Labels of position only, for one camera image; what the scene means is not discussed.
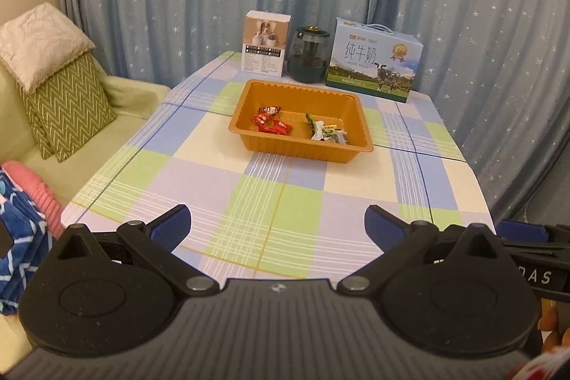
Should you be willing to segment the person's right hand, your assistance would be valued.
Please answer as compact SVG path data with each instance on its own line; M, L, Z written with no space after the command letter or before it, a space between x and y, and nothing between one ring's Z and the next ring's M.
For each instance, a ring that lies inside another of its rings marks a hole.
M545 312L538 321L537 328L540 332L547 334L544 339L542 352L551 351L559 346L570 346L569 330L566 330L563 335L558 332L558 307L552 306Z

